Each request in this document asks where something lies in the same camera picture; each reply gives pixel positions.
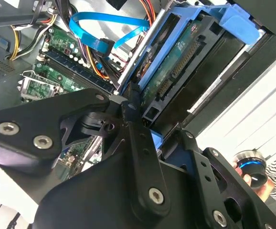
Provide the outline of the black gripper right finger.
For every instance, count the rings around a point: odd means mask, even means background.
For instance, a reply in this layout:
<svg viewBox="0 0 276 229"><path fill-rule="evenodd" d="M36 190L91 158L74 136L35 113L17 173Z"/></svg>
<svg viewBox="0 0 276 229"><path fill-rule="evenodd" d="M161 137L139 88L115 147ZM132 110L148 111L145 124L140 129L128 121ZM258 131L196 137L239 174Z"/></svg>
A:
<svg viewBox="0 0 276 229"><path fill-rule="evenodd" d="M180 130L178 150L189 160L201 208L197 219L210 229L276 229L276 216L213 148L203 152L194 136Z"/></svg>

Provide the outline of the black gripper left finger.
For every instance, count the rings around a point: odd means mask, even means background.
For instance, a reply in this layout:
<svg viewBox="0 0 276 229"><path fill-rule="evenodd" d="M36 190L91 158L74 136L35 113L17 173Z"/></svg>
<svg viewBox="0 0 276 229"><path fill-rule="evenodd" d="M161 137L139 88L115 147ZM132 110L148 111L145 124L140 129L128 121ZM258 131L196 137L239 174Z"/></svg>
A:
<svg viewBox="0 0 276 229"><path fill-rule="evenodd" d="M45 176L65 146L88 135L105 140L101 162L125 157L135 216L169 214L170 197L151 132L142 123L136 85L128 86L120 103L83 89L0 110L0 166Z"/></svg>

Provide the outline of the person's hand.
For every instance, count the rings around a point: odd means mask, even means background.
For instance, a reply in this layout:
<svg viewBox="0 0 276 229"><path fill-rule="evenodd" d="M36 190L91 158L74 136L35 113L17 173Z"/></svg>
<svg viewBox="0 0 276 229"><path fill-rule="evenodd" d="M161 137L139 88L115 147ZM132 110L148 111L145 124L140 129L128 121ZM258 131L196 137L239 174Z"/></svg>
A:
<svg viewBox="0 0 276 229"><path fill-rule="evenodd" d="M243 178L245 183L248 186L251 186L251 183L252 183L251 176L248 174L243 175L242 170L238 167L235 167L235 170ZM263 202L265 202L268 199L268 197L270 196L270 193L272 192L274 187L275 187L275 185L274 185L273 181L270 178L268 178L265 184L263 184L259 189L254 189L253 191L260 197L260 199Z"/></svg>

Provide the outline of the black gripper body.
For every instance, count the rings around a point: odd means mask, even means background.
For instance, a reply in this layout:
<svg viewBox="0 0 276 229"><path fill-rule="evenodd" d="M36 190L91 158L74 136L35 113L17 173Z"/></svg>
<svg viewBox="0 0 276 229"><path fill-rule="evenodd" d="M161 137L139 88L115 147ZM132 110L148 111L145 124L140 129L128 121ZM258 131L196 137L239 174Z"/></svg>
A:
<svg viewBox="0 0 276 229"><path fill-rule="evenodd" d="M53 188L37 209L35 229L209 229L211 220L193 180L184 170L160 163L171 200L169 214L138 219L130 205L123 155L98 163Z"/></svg>

